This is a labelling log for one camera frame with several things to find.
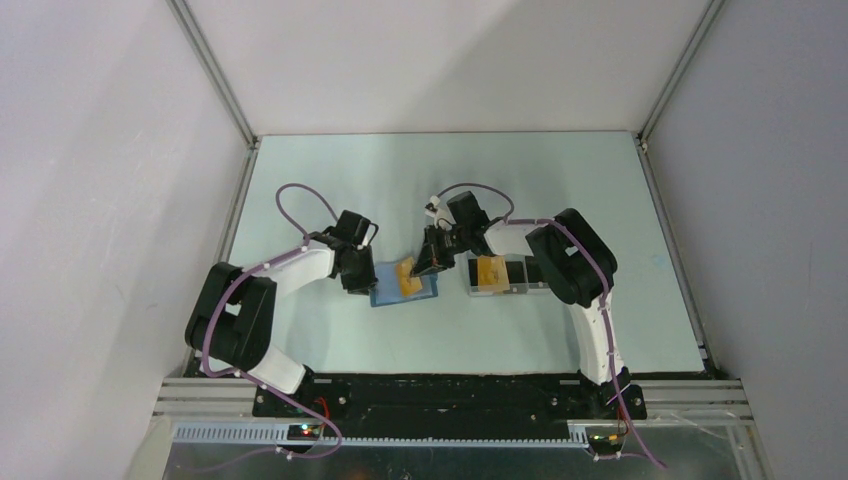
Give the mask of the blue leather card holder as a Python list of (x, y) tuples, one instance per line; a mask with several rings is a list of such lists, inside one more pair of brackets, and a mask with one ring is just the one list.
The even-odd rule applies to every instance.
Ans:
[(375, 265), (377, 284), (369, 294), (372, 308), (436, 298), (438, 296), (435, 274), (413, 277), (414, 260), (404, 260)]

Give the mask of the gold VIP credit card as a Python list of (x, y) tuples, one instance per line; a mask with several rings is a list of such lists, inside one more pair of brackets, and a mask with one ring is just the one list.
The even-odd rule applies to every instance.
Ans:
[(399, 261), (394, 267), (399, 292), (402, 298), (411, 297), (423, 290), (421, 278), (412, 278), (410, 276), (410, 271), (413, 267), (414, 261), (415, 260), (412, 257), (407, 257), (406, 259)]

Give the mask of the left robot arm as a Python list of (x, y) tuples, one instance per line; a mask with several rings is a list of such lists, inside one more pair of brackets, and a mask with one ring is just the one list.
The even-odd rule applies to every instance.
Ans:
[(303, 380), (311, 370), (272, 345), (276, 300), (316, 281), (339, 278), (352, 295), (368, 295), (378, 280), (367, 238), (378, 226), (344, 210), (332, 226), (309, 233), (305, 243), (250, 268), (213, 265), (188, 320), (186, 344), (209, 361), (225, 364), (224, 375), (240, 373), (278, 391), (277, 402), (292, 416), (316, 403), (315, 388)]

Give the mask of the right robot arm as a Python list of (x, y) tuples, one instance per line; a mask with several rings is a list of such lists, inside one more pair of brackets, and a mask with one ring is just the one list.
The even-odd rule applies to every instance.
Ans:
[(478, 258), (509, 255), (531, 257), (543, 283), (572, 310), (580, 348), (579, 374), (585, 411), (606, 418), (624, 400), (629, 376), (621, 358), (611, 319), (613, 276), (617, 260), (575, 209), (552, 218), (515, 219), (510, 213), (490, 217), (470, 191), (447, 201), (439, 195), (425, 206), (430, 219), (411, 276), (451, 269), (459, 254)]

